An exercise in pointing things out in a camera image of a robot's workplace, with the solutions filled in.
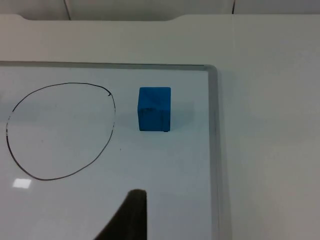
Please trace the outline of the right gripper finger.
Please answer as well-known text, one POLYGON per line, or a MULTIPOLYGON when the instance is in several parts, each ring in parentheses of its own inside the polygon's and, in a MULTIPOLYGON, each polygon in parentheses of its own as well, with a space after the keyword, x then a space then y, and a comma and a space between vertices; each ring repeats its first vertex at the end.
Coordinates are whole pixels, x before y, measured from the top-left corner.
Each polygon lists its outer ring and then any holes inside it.
POLYGON ((146 240, 147 192, 133 189, 108 224, 95 237, 96 240, 146 240))

